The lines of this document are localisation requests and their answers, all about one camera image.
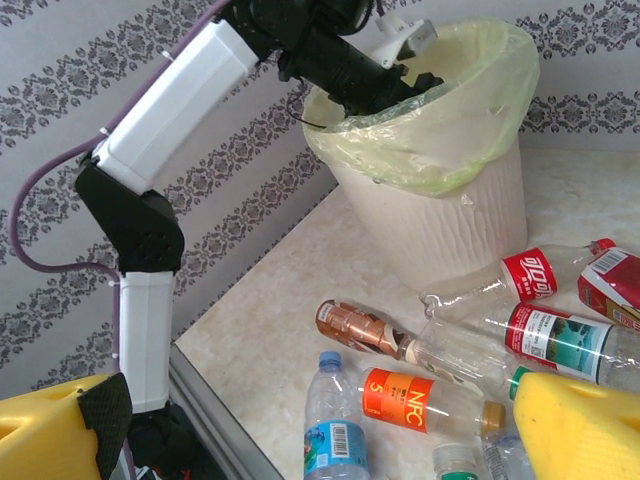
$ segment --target countertop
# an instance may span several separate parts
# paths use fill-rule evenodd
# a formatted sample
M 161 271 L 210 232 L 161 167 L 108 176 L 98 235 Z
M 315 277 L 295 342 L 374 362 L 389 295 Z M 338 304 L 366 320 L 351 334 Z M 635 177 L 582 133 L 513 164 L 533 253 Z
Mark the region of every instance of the countertop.
M 639 154 L 522 154 L 530 245 L 640 236 Z M 314 316 L 329 298 L 385 312 L 416 333 L 424 325 L 416 293 L 392 273 L 340 187 L 177 341 L 287 480 L 302 478 L 305 397 L 322 351 L 340 351 L 351 368 L 426 376 L 320 335 Z M 575 295 L 548 303 L 595 316 Z M 364 428 L 373 480 L 435 479 L 431 450 L 441 438 L 370 419 Z

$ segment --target orange nfc label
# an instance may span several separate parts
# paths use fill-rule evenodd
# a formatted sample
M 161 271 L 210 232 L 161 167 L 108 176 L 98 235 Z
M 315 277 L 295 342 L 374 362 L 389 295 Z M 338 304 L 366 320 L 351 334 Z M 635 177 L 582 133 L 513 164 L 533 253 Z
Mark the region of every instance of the orange nfc label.
M 427 433 L 433 380 L 374 368 L 367 376 L 362 409 L 367 417 Z

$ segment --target zip tie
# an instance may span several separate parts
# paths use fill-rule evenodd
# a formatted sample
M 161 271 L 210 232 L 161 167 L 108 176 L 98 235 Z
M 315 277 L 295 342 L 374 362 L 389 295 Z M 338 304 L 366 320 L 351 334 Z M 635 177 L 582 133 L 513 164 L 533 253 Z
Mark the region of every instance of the zip tie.
M 171 62 L 174 62 L 174 61 L 176 60 L 176 59 L 175 59 L 175 58 L 173 58 L 173 56 L 172 56 L 169 52 L 167 52 L 166 50 L 163 50 L 161 55 L 162 55 L 164 58 L 166 58 L 167 60 L 171 61 Z

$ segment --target wallpaper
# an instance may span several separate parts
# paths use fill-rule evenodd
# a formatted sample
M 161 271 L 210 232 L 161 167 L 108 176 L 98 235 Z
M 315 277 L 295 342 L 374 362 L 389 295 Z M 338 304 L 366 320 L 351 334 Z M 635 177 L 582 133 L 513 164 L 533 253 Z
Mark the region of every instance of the wallpaper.
M 0 0 L 0 398 L 104 371 L 112 348 L 107 278 L 32 272 L 9 248 L 7 212 L 19 185 L 95 135 L 207 6 Z M 640 147 L 640 1 L 397 0 L 386 7 L 436 25 L 499 17 L 531 33 L 542 73 L 523 145 Z M 371 22 L 353 41 L 378 38 Z M 300 113 L 307 88 L 279 82 L 274 60 L 265 62 L 192 133 L 159 180 L 187 242 L 174 339 L 335 187 L 287 113 Z M 42 261 L 113 265 L 112 247 L 74 192 L 76 167 L 68 162 L 32 192 L 22 241 Z

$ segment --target white trash bin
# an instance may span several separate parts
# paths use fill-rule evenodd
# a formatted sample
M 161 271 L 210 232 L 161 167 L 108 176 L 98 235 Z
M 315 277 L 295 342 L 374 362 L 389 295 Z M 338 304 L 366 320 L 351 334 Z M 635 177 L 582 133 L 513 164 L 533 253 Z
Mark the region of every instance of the white trash bin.
M 538 79 L 531 37 L 501 21 L 438 29 L 406 64 L 445 80 L 377 115 L 344 120 L 314 88 L 307 142 L 400 280 L 416 291 L 525 249 L 517 130 Z

